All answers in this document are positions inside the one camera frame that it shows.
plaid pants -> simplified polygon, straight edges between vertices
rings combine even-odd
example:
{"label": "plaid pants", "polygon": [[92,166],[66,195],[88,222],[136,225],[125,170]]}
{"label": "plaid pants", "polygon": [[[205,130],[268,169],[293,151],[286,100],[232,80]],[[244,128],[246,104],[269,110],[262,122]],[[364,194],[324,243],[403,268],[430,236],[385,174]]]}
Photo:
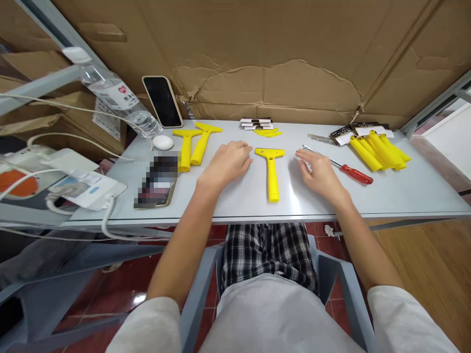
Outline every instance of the plaid pants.
{"label": "plaid pants", "polygon": [[223,291],[264,273],[291,279],[318,295],[304,223],[228,226],[221,273]]}

red screwdriver handle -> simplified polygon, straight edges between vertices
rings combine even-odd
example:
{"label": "red screwdriver handle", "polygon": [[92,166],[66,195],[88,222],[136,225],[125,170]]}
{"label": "red screwdriver handle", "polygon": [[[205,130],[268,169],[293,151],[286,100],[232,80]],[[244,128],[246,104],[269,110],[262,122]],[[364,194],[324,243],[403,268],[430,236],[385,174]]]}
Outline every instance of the red screwdriver handle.
{"label": "red screwdriver handle", "polygon": [[342,172],[347,173],[352,178],[354,178],[356,181],[359,181],[362,184],[370,185],[370,184],[373,183],[373,178],[372,177],[367,176],[367,175],[363,174],[362,172],[357,171],[356,169],[350,168],[346,164],[342,165],[340,170]]}

hand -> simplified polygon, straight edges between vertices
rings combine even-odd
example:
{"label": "hand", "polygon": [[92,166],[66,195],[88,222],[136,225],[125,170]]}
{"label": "hand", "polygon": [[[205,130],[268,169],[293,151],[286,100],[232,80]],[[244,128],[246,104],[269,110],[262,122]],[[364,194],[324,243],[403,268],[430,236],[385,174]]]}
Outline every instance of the hand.
{"label": "hand", "polygon": [[[350,202],[350,194],[335,174],[329,158],[306,150],[297,150],[296,157],[302,159],[298,160],[301,174],[304,182],[311,190],[320,193],[335,208]],[[309,172],[304,161],[310,163],[312,172]]]}
{"label": "hand", "polygon": [[248,156],[253,149],[244,141],[232,141],[228,145],[221,145],[198,178],[197,185],[221,192],[227,184],[247,172],[253,161]]}

yellow scraper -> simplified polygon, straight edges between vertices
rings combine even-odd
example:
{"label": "yellow scraper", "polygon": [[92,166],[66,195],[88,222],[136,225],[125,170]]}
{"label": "yellow scraper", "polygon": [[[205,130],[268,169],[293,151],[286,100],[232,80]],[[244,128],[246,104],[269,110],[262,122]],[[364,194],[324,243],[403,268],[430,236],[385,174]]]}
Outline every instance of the yellow scraper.
{"label": "yellow scraper", "polygon": [[203,123],[195,123],[195,126],[203,130],[203,135],[201,135],[201,138],[198,141],[195,150],[193,151],[193,155],[191,156],[191,164],[200,165],[201,161],[203,160],[203,156],[205,155],[206,144],[208,143],[209,135],[211,135],[213,132],[222,132],[222,129],[220,127]]}
{"label": "yellow scraper", "polygon": [[278,202],[280,200],[280,193],[278,192],[278,179],[276,177],[275,158],[283,157],[285,155],[285,150],[256,148],[255,154],[266,158],[266,163],[268,167],[268,200],[270,202]]}
{"label": "yellow scraper", "polygon": [[201,135],[201,130],[173,130],[172,133],[177,136],[183,137],[182,144],[182,172],[190,171],[190,156],[191,156],[191,138],[193,136]]}

screwdriver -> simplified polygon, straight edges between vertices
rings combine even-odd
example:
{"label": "screwdriver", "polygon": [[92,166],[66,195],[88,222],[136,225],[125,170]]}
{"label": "screwdriver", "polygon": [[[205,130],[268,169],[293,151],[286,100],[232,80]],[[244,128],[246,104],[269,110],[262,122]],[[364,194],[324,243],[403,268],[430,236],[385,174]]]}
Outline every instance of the screwdriver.
{"label": "screwdriver", "polygon": [[[311,151],[311,152],[314,152],[314,153],[317,153],[316,151],[310,149],[309,147],[307,147],[306,145],[303,145],[303,148],[305,150],[308,150],[308,151]],[[367,176],[365,174],[363,174],[362,172],[356,170],[356,169],[353,169],[353,168],[350,168],[349,166],[347,166],[346,164],[343,164],[341,165],[340,163],[334,161],[333,159],[330,159],[329,160],[334,163],[336,166],[340,167],[340,170],[344,173],[346,173],[347,175],[351,176],[352,178],[354,178],[356,181],[359,181],[360,183],[362,184],[366,184],[366,185],[370,185],[373,183],[373,178],[370,177],[370,176]]]}

